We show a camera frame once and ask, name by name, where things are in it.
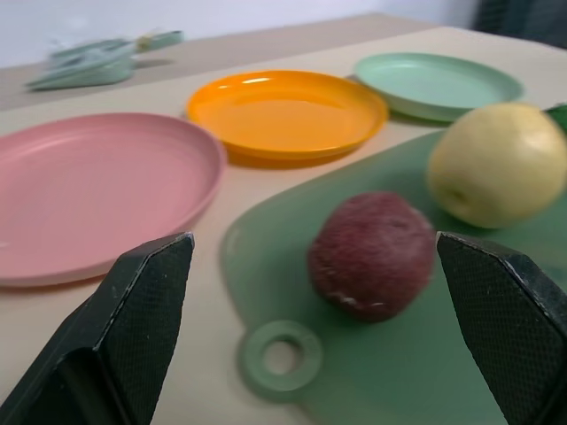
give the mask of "plate rim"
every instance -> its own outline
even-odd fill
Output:
[[[159,114],[159,113],[149,113],[149,112],[107,112],[107,113],[92,113],[85,115],[77,115],[73,117],[63,118],[60,120],[50,120],[41,124],[37,124],[32,127],[26,127],[21,130],[11,132],[7,135],[0,136],[0,141],[11,139],[11,138],[21,138],[26,137],[26,133],[36,132],[38,129],[49,128],[60,125],[62,122],[69,121],[81,121],[81,120],[93,120],[101,119],[106,117],[112,117],[113,119],[120,117],[143,117],[147,120],[165,120],[171,121],[175,124],[181,124],[187,128],[191,128],[199,132],[205,140],[207,140],[213,147],[213,152],[218,161],[218,166],[215,170],[215,176],[213,182],[208,189],[207,193],[200,198],[200,200],[193,206],[188,212],[186,212],[181,219],[172,224],[167,230],[163,231],[162,236],[171,235],[183,230],[196,218],[198,218],[203,211],[211,204],[214,197],[217,195],[221,188],[222,179],[227,171],[228,165],[228,155],[222,146],[221,141],[218,137],[213,135],[211,132],[202,128],[196,123],[177,118],[175,116]],[[22,276],[9,276],[3,274],[0,271],[0,288],[33,288],[33,287],[45,287],[53,285],[63,285],[72,282],[84,281],[87,279],[92,279],[106,274],[110,267],[114,264],[117,258],[105,259],[98,262],[91,261],[88,265],[82,265],[79,267],[66,268],[65,270],[60,270],[54,273],[43,273],[43,274],[26,274]]]
[[[281,149],[257,149],[257,148],[250,148],[247,146],[243,146],[239,143],[233,143],[231,141],[227,141],[221,139],[221,142],[226,144],[230,147],[231,150],[234,152],[240,152],[246,155],[260,157],[260,158],[278,158],[278,159],[313,159],[313,158],[323,158],[323,157],[330,157],[339,155],[342,152],[348,152],[362,143],[366,142],[370,137],[377,134],[388,122],[390,119],[390,109],[388,107],[387,102],[385,99],[382,98],[380,93],[376,93],[372,88],[360,84],[357,81],[351,81],[347,77],[339,77],[336,75],[332,75],[330,73],[317,73],[314,71],[305,71],[305,70],[298,70],[298,69],[260,69],[256,71],[248,71],[242,73],[231,73],[229,75],[225,75],[221,78],[216,80],[210,81],[202,86],[200,86],[197,90],[195,90],[187,99],[185,103],[185,116],[191,121],[195,122],[197,125],[205,128],[204,123],[198,119],[196,114],[196,108],[198,100],[196,99],[197,95],[202,93],[207,89],[211,89],[216,85],[221,84],[223,81],[228,79],[233,79],[235,77],[246,77],[249,76],[250,78],[257,78],[261,74],[265,75],[267,73],[288,73],[288,74],[304,74],[304,75],[311,75],[314,77],[324,78],[326,80],[332,80],[335,82],[344,85],[345,87],[350,87],[352,89],[360,90],[361,92],[365,93],[369,99],[376,105],[377,112],[376,112],[376,122],[372,126],[372,128],[362,137],[355,140],[354,142],[350,142],[349,144],[343,144],[339,148],[337,147],[330,147],[330,148],[322,148],[318,150],[311,150],[311,151],[284,151]]]
[[[496,73],[500,77],[504,77],[506,80],[511,82],[515,86],[514,90],[516,91],[516,94],[512,98],[510,98],[508,100],[501,100],[500,102],[514,102],[514,101],[520,99],[525,93],[525,86],[520,80],[518,80],[514,76],[510,75],[509,73],[502,71],[499,68],[496,68],[496,67],[490,66],[490,65],[486,65],[486,64],[483,64],[481,62],[477,62],[475,60],[459,58],[457,56],[438,55],[438,54],[435,54],[435,53],[426,53],[426,52],[421,52],[421,51],[392,51],[392,52],[378,53],[376,55],[370,55],[370,56],[364,57],[364,58],[358,60],[354,64],[354,69],[353,69],[354,75],[355,75],[357,80],[362,82],[364,85],[376,90],[378,93],[380,93],[384,96],[387,96],[387,97],[394,97],[394,98],[399,99],[399,100],[404,101],[404,102],[410,102],[412,104],[419,104],[419,105],[430,107],[430,108],[444,108],[444,109],[448,109],[448,110],[452,110],[452,111],[460,111],[460,112],[466,112],[466,111],[469,111],[471,109],[477,108],[477,106],[453,106],[453,105],[449,105],[449,104],[437,104],[437,103],[431,103],[431,102],[424,102],[424,101],[421,101],[421,100],[415,100],[413,97],[400,96],[398,94],[392,93],[391,91],[379,88],[377,85],[368,81],[367,79],[365,79],[362,76],[361,67],[365,63],[370,62],[372,59],[387,58],[389,56],[394,57],[394,56],[399,56],[399,55],[449,59],[449,60],[452,60],[454,62],[461,62],[461,63],[464,63],[464,64],[474,65],[476,67],[481,67],[486,71],[489,71],[491,73]]]

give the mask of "white wall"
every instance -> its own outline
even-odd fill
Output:
[[[0,0],[0,67],[41,60],[65,45],[154,28],[195,39],[387,12],[467,27],[478,0]]]

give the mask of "light green plate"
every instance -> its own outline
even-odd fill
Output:
[[[361,60],[356,77],[397,112],[453,121],[471,109],[522,96],[522,84],[476,62],[425,53],[388,53]]]
[[[462,340],[439,262],[429,287],[404,313],[374,325],[327,305],[307,278],[307,247],[331,211],[358,193],[391,190],[436,229],[525,252],[567,287],[567,197],[514,228],[466,226],[440,211],[424,186],[425,162],[438,139],[439,133],[420,137],[285,191],[231,227],[221,265],[249,331],[238,357],[254,393],[298,403],[324,425],[506,425]],[[278,339],[304,350],[294,373],[275,375],[262,363],[266,346]]]

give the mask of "pink plate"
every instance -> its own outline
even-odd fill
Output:
[[[0,138],[0,286],[106,273],[124,251],[186,229],[225,166],[205,130],[146,113],[71,118]]]

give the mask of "table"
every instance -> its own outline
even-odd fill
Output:
[[[376,16],[373,19],[378,23],[385,18]],[[48,120],[94,112],[156,112],[177,116],[182,113],[184,101],[192,91],[229,73],[294,68],[347,76],[358,58],[390,51],[447,54],[497,66],[523,81],[525,99],[541,108],[567,100],[564,84],[567,54],[564,51],[534,42],[434,27],[6,109],[0,112],[0,131],[6,134]],[[438,128],[419,121],[393,119],[359,150],[325,165],[292,170],[260,170],[242,165],[229,168],[219,196],[192,229],[197,250],[188,281],[181,333],[153,423],[311,423],[294,406],[268,404],[253,397],[238,378],[234,367],[235,351],[244,330],[227,296],[218,267],[221,238],[231,222],[262,200]],[[59,289],[0,291],[0,401],[57,325],[92,293],[96,284],[96,280],[91,280]]]

